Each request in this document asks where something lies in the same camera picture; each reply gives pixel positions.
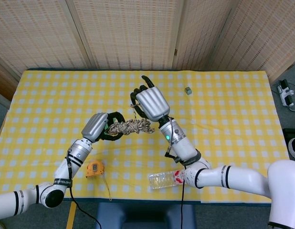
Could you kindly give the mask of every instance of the robotic hand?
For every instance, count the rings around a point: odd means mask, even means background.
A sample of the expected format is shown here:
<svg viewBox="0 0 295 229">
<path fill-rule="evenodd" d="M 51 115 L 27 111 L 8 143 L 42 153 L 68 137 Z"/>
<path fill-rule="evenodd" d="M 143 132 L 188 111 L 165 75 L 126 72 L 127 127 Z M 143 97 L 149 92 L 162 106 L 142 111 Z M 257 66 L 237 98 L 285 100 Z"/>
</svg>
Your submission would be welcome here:
<svg viewBox="0 0 295 229">
<path fill-rule="evenodd" d="M 165 156 L 186 167 L 185 182 L 188 185 L 196 188 L 225 187 L 271 198 L 270 228 L 295 229 L 294 161 L 282 160 L 273 163 L 268 168 L 268 178 L 249 168 L 221 166 L 212 169 L 175 119 L 169 117 L 170 107 L 160 90 L 149 78 L 142 78 L 149 88 L 142 85 L 130 94 L 134 108 L 141 117 L 159 122 L 160 131 L 177 155 L 173 157 L 167 152 Z"/>
<path fill-rule="evenodd" d="M 34 189 L 19 190 L 0 195 L 0 219 L 25 212 L 31 204 L 43 204 L 47 208 L 55 208 L 62 202 L 65 191 L 72 186 L 72 178 L 84 163 L 92 150 L 92 144 L 102 140 L 115 141 L 123 134 L 110 136 L 106 129 L 114 123 L 125 122 L 119 112 L 97 113 L 93 115 L 84 129 L 83 138 L 76 140 L 67 150 L 65 159 L 55 172 L 54 183 L 44 182 Z"/>
</svg>

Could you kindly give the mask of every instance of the floor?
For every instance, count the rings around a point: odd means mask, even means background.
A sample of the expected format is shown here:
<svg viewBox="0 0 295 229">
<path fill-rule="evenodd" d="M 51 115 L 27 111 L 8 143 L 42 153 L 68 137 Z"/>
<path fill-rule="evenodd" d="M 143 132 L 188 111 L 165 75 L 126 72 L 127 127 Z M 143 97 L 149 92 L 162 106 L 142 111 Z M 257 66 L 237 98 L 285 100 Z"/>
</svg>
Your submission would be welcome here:
<svg viewBox="0 0 295 229">
<path fill-rule="evenodd" d="M 287 79 L 295 84 L 295 65 L 285 72 L 280 79 Z M 281 105 L 278 94 L 273 93 L 274 102 L 282 128 L 295 128 L 295 113 Z M 7 109 L 0 105 L 0 126 Z M 82 208 L 91 214 L 95 214 L 97 204 L 80 202 Z M 41 205 L 33 205 L 22 215 L 2 220 L 7 229 L 15 228 L 65 228 L 68 220 L 70 202 L 63 202 L 55 209 L 45 209 Z M 197 205 L 196 220 L 197 229 L 267 229 L 270 207 L 257 206 L 218 206 Z M 74 219 L 74 229 L 92 229 L 94 221 L 77 211 Z"/>
</svg>

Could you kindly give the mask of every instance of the power strip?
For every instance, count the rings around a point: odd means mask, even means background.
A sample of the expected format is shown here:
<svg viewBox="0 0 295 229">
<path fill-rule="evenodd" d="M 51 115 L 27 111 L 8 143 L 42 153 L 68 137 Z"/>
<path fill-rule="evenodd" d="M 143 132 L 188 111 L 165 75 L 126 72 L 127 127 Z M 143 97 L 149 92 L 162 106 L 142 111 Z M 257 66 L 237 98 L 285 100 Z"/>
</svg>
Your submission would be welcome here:
<svg viewBox="0 0 295 229">
<path fill-rule="evenodd" d="M 277 86 L 283 106 L 294 106 L 292 95 L 294 91 L 290 90 L 287 80 L 280 80 Z"/>
</svg>

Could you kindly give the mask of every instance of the tape measure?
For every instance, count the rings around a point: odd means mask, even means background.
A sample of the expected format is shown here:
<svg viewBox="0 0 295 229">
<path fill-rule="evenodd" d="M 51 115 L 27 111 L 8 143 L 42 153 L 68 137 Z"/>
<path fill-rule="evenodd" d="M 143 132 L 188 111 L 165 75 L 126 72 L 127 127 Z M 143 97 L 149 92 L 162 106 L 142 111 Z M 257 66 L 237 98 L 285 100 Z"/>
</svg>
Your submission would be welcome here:
<svg viewBox="0 0 295 229">
<path fill-rule="evenodd" d="M 93 161 L 87 165 L 86 178 L 104 174 L 104 165 L 101 161 Z"/>
</svg>

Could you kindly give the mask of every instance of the rope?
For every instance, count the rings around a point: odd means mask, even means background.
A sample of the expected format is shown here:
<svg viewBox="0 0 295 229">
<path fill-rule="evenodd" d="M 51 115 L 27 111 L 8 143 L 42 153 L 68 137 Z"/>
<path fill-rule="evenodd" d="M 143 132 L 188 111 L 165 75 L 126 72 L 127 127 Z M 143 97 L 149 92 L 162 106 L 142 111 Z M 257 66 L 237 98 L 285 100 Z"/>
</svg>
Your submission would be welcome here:
<svg viewBox="0 0 295 229">
<path fill-rule="evenodd" d="M 151 123 L 147 119 L 129 119 L 125 123 L 113 123 L 107 129 L 109 135 L 117 135 L 123 133 L 129 135 L 130 133 L 139 134 L 140 131 L 145 133 L 155 132 L 154 128 L 150 127 Z"/>
</svg>

